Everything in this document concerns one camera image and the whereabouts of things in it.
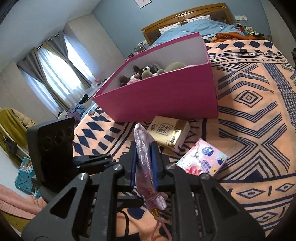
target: blue comforter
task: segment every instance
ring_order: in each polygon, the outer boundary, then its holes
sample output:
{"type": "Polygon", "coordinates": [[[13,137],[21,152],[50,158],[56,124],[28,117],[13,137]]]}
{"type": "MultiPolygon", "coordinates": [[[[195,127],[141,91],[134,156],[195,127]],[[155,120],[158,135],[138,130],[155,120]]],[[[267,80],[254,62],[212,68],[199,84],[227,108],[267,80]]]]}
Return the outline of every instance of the blue comforter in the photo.
{"type": "Polygon", "coordinates": [[[166,31],[153,43],[151,47],[196,32],[199,32],[204,39],[209,39],[217,33],[238,32],[241,35],[244,35],[244,33],[237,30],[234,25],[213,20],[199,19],[166,31]]]}

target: blue oval logo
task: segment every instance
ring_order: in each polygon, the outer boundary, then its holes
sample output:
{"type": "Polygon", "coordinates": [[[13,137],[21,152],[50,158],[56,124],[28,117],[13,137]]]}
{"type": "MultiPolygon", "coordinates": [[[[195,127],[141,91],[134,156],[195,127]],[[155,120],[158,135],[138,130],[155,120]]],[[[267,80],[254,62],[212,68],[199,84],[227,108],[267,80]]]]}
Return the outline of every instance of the blue oval logo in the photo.
{"type": "Polygon", "coordinates": [[[205,147],[202,150],[202,154],[207,155],[207,156],[211,156],[214,154],[214,149],[211,147],[205,147]]]}

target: pink storage box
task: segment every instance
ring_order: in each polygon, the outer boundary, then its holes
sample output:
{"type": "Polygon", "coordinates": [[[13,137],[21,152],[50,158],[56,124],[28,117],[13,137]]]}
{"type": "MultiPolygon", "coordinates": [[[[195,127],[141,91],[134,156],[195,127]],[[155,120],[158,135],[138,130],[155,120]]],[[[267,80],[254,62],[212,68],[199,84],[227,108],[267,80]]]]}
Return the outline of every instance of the pink storage box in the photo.
{"type": "Polygon", "coordinates": [[[152,121],[157,115],[185,120],[218,117],[211,63],[199,33],[160,44],[128,59],[93,100],[117,122],[152,121]],[[157,63],[165,69],[174,62],[194,66],[120,87],[119,77],[135,74],[134,65],[142,68],[157,63]]]}

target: picture frame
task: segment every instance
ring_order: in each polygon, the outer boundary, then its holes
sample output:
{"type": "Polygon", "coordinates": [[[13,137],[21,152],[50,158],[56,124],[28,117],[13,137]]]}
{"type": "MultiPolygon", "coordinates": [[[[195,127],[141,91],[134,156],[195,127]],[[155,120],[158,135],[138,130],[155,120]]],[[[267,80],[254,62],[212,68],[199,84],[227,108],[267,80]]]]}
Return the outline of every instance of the picture frame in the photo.
{"type": "Polygon", "coordinates": [[[146,5],[148,5],[149,3],[151,3],[151,0],[134,0],[137,5],[139,6],[139,8],[143,8],[146,5]]]}

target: white ceiling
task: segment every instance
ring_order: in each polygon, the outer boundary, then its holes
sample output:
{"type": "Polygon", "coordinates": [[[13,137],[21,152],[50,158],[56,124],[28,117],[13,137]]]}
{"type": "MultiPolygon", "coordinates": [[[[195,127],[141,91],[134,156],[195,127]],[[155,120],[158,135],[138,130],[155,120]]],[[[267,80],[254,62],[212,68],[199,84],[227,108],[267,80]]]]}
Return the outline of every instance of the white ceiling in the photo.
{"type": "Polygon", "coordinates": [[[34,46],[90,13],[100,0],[20,0],[0,24],[0,72],[34,46]]]}

